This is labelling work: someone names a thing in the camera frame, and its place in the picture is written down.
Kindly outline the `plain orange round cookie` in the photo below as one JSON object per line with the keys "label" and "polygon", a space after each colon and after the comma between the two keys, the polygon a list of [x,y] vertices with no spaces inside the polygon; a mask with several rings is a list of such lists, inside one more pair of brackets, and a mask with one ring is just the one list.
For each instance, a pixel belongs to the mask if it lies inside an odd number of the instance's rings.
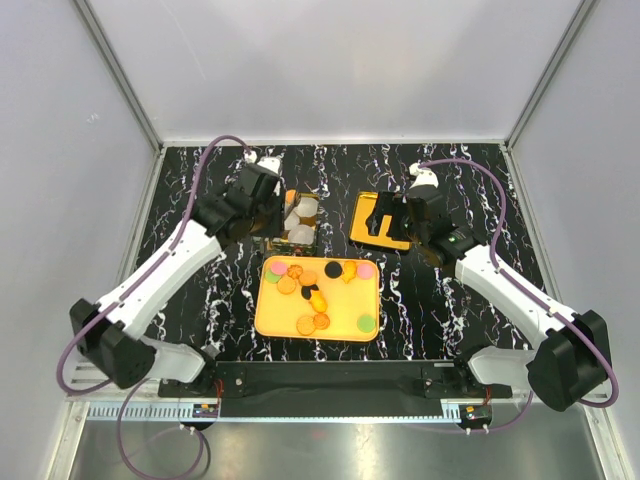
{"label": "plain orange round cookie", "polygon": [[293,189],[291,190],[287,190],[286,194],[285,194],[285,204],[286,205],[291,205],[294,203],[295,201],[295,197],[296,197],[297,192]]}

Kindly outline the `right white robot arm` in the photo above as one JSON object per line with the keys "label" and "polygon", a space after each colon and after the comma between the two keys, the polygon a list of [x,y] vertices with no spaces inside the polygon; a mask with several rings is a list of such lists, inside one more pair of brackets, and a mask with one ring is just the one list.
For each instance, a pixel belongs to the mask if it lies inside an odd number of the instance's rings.
{"label": "right white robot arm", "polygon": [[606,321],[552,299],[501,260],[482,235],[455,225],[437,187],[379,192],[362,224],[371,245],[421,248],[430,266],[482,295],[524,334],[527,350],[486,346],[464,355],[453,374],[460,393],[476,396],[489,385],[527,389],[558,412],[575,403],[606,408],[618,399]]}

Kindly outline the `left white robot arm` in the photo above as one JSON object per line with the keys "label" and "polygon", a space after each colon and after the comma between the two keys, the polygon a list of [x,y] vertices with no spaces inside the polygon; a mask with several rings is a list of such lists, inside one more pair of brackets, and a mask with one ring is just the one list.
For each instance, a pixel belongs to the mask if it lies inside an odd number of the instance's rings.
{"label": "left white robot arm", "polygon": [[144,379],[174,380],[196,396],[214,388],[216,372],[202,350],[145,333],[173,295],[227,247],[281,233],[281,171],[279,159],[264,157],[213,195],[191,198],[184,219],[138,270],[97,302],[80,299],[71,307],[75,348],[109,382],[129,389]]}

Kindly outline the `gold tin lid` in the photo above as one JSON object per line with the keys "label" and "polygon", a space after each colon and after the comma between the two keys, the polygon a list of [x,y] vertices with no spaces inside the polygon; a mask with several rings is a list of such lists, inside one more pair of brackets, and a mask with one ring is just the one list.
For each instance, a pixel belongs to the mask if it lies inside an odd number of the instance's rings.
{"label": "gold tin lid", "polygon": [[357,196],[349,230],[349,240],[356,246],[380,250],[408,252],[411,248],[411,241],[397,241],[385,237],[371,237],[367,233],[365,220],[375,211],[376,199],[379,193],[360,192]]}

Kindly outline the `tan ridged round cookie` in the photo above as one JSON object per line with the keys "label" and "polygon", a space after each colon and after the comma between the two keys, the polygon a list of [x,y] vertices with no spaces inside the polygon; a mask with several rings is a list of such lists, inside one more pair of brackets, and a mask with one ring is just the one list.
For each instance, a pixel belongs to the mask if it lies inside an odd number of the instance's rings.
{"label": "tan ridged round cookie", "polygon": [[301,286],[312,286],[317,283],[318,275],[314,271],[304,270],[298,277]]}

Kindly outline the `black round cookie top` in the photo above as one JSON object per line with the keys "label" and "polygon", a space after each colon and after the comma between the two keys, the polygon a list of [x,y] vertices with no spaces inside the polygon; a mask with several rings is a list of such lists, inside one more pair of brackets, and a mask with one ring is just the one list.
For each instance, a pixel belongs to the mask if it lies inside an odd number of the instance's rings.
{"label": "black round cookie top", "polygon": [[329,261],[325,265],[324,272],[328,278],[337,279],[342,276],[343,268],[338,261]]}

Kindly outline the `orange bear cookie top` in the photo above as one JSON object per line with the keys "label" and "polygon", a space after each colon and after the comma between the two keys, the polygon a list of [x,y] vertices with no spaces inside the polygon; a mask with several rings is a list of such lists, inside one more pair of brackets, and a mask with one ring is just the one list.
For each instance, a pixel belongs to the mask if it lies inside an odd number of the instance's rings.
{"label": "orange bear cookie top", "polygon": [[342,265],[341,279],[345,284],[349,284],[357,277],[357,262],[354,260],[347,260]]}

